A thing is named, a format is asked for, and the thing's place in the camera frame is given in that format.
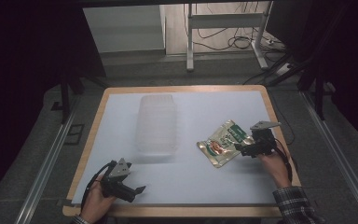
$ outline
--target metal frame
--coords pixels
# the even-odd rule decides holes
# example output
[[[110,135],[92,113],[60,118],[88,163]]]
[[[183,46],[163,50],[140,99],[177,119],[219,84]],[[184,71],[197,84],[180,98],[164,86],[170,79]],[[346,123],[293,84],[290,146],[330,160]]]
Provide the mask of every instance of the metal frame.
[[[245,14],[218,14],[218,15],[193,15],[192,5],[188,4],[188,37],[187,37],[187,71],[194,70],[194,50],[193,50],[193,29],[213,29],[213,28],[237,28],[237,27],[259,27],[255,41],[252,41],[252,48],[260,64],[261,69],[268,69],[266,60],[260,49],[261,38],[269,18],[269,10],[272,2],[268,2],[267,8],[263,13]]]
[[[351,168],[350,163],[347,161],[340,145],[336,141],[336,138],[331,134],[326,122],[320,119],[315,110],[312,109],[314,107],[314,103],[310,95],[303,91],[301,91],[299,94],[303,98],[304,103],[310,112],[310,116],[312,117],[320,134],[322,135],[322,138],[325,141],[333,159],[336,161],[339,170],[347,181],[347,184],[350,187],[354,198],[358,202],[358,177],[356,173]]]
[[[40,167],[39,173],[34,180],[33,185],[28,192],[27,198],[22,204],[22,208],[14,221],[15,224],[21,223],[30,223],[34,215],[34,210],[36,209],[40,197],[42,196],[43,190],[45,189],[46,184],[48,183],[48,178],[50,177],[51,171],[54,167],[54,164],[60,154],[62,144],[65,140],[66,135],[68,134],[69,128],[71,127],[72,121],[75,117],[77,111],[77,106],[80,101],[80,96],[76,95],[72,101],[72,111],[68,114],[68,119],[64,124],[61,125],[59,132],[57,133],[56,138],[46,156],[43,164]]]

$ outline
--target wrist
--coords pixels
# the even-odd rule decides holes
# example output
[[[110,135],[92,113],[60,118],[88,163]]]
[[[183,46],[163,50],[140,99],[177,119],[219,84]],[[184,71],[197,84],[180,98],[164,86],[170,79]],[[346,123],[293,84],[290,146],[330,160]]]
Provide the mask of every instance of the wrist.
[[[76,215],[73,219],[73,222],[75,224],[91,224],[87,220],[85,220],[83,217]]]
[[[278,189],[284,189],[284,188],[292,187],[292,183],[290,182],[290,180],[288,178],[274,179],[274,182],[275,182],[275,185],[277,186]]]

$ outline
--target wall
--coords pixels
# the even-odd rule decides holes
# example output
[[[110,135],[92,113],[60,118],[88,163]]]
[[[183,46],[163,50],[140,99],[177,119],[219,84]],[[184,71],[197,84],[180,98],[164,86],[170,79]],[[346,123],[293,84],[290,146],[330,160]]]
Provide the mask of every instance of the wall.
[[[165,16],[160,6],[97,7],[83,11],[100,53],[165,49]]]

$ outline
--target snack bag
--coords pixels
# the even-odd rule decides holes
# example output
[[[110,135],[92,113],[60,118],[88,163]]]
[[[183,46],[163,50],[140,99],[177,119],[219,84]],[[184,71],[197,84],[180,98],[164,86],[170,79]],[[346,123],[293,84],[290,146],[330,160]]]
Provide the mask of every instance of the snack bag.
[[[240,154],[234,144],[244,142],[252,144],[252,137],[231,119],[220,126],[206,141],[198,142],[197,146],[219,168]]]

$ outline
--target wire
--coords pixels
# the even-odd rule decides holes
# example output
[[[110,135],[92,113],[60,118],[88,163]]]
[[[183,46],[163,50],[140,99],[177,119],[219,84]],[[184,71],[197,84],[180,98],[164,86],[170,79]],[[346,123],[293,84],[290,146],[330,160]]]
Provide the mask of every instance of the wire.
[[[273,60],[269,56],[267,56],[269,53],[274,53],[274,52],[264,52],[264,57],[266,59],[268,59],[270,62],[273,62],[273,63],[276,63],[277,61],[279,61],[279,60]]]
[[[283,160],[283,163],[284,163],[284,165],[286,166],[287,175],[288,175],[288,177],[289,177],[289,180],[290,180],[290,182],[292,182],[292,181],[293,181],[292,165],[291,165],[290,162],[289,162],[289,158],[287,158],[286,151],[284,150],[282,143],[281,143],[278,139],[276,139],[276,138],[275,138],[275,140],[278,141],[278,142],[281,144],[284,154],[283,154],[283,152],[281,152],[277,147],[274,147],[274,149],[275,149],[275,151],[281,156],[281,158],[282,158],[282,160]]]
[[[246,85],[250,80],[252,80],[252,79],[254,79],[254,78],[257,78],[257,77],[260,77],[260,76],[263,76],[264,74],[266,74],[268,71],[264,71],[264,72],[262,72],[262,73],[260,73],[260,74],[257,74],[257,75],[255,75],[255,76],[253,76],[253,77],[249,77],[248,79],[246,79],[243,83],[242,83],[242,85]]]
[[[211,14],[213,14],[212,11],[211,11],[211,9],[209,8],[209,3],[206,4],[206,7],[209,9],[209,11],[211,12]]]
[[[287,126],[289,127],[290,132],[292,133],[293,139],[290,140],[288,143],[286,143],[286,145],[292,145],[292,144],[295,142],[295,140],[296,140],[295,132],[293,131],[293,128],[292,128],[292,126],[290,125],[289,121],[287,120],[286,116],[283,114],[283,112],[281,111],[281,109],[278,107],[278,104],[277,104],[277,101],[276,101],[276,99],[275,99],[274,94],[272,94],[272,92],[271,92],[269,89],[267,89],[267,92],[269,93],[269,95],[272,96],[271,98],[272,98],[272,101],[273,101],[273,103],[274,103],[276,109],[277,109],[278,112],[282,115],[282,117],[283,117],[283,119],[284,119],[284,122],[287,124]]]
[[[235,9],[235,12],[236,12],[241,6],[244,6],[243,12],[246,12],[246,9],[248,8],[248,2],[246,2],[246,4],[240,3],[240,4],[237,6],[237,8]],[[207,8],[208,8],[209,11],[213,14],[212,10],[209,8],[209,4],[207,4]],[[258,8],[258,2],[256,2],[255,12],[257,11],[257,8]],[[198,4],[196,4],[196,13],[197,13],[197,12],[198,12]],[[188,36],[188,30],[187,30],[187,27],[186,27],[185,4],[183,4],[183,14],[184,14],[184,22],[185,22],[186,35]],[[208,46],[208,45],[205,45],[205,44],[202,44],[202,43],[199,43],[199,42],[195,42],[195,41],[193,41],[193,44],[195,44],[195,45],[200,45],[200,46],[203,46],[203,47],[205,47],[205,48],[207,48],[207,49],[212,49],[212,50],[225,50],[225,49],[230,49],[230,48],[247,49],[247,48],[250,47],[252,40],[254,40],[254,39],[253,39],[253,33],[254,33],[254,31],[257,31],[257,30],[256,30],[254,27],[252,27],[252,37],[248,37],[248,36],[247,36],[248,34],[246,34],[246,33],[245,33],[244,35],[237,36],[237,32],[239,31],[239,29],[240,29],[240,28],[237,28],[237,30],[236,30],[234,36],[231,37],[231,38],[227,41],[227,47],[225,47],[225,48],[217,49],[217,48],[213,48],[213,47],[211,47],[211,46]],[[198,32],[200,38],[206,39],[206,38],[210,38],[210,37],[212,37],[212,36],[218,35],[218,34],[220,34],[220,33],[223,33],[223,32],[225,32],[226,30],[228,30],[228,28],[224,28],[224,29],[222,29],[222,30],[220,30],[220,31],[218,31],[218,32],[216,32],[216,33],[213,33],[213,34],[211,34],[211,35],[206,35],[206,36],[201,35],[200,29],[197,29],[197,32]],[[247,44],[246,46],[244,46],[244,47],[241,47],[241,46],[238,45],[238,43],[239,43],[240,41],[242,41],[242,42],[243,42],[243,41],[246,41],[246,42],[248,42],[248,44]],[[271,52],[277,52],[277,51],[279,51],[279,52],[285,52],[285,51],[282,50],[282,49],[272,49],[272,48],[269,48],[269,47],[264,46],[264,45],[260,45],[260,48],[261,48],[262,50],[271,51]]]
[[[276,138],[275,138],[275,140],[277,140],[277,141],[279,142],[279,144],[281,144],[281,147],[284,148],[284,147],[283,147],[283,144],[282,144],[282,142],[281,142],[280,140],[278,140],[278,139],[276,139]],[[292,159],[292,162],[293,162],[293,165],[295,166],[296,171],[298,171],[297,161],[295,160],[295,158],[293,157],[293,155],[290,155],[290,158]]]
[[[281,147],[282,147],[282,149],[283,149],[284,156],[287,157],[286,150],[285,150],[285,148],[284,148],[282,142],[281,142],[278,138],[275,138],[275,141],[277,141],[277,142],[281,145]]]
[[[253,28],[256,32],[258,32],[258,30],[256,30],[254,27],[252,27],[252,28]],[[265,36],[262,36],[262,38],[265,39],[265,40],[269,40],[269,39],[266,38]],[[281,41],[275,41],[275,40],[274,40],[274,42],[275,42],[275,43],[280,43],[280,44],[282,43]]]
[[[95,180],[97,179],[98,175],[104,170],[106,169],[106,167],[111,166],[111,165],[115,165],[113,161],[110,161],[109,163],[107,163],[105,166],[103,166],[103,168],[101,168],[91,179],[91,181],[88,183],[88,185],[86,186],[86,189],[84,190],[84,194],[83,194],[83,198],[81,200],[81,205],[80,208],[83,209],[83,205],[86,202],[87,196],[89,195],[90,192],[90,188],[92,186],[92,184],[95,182]]]

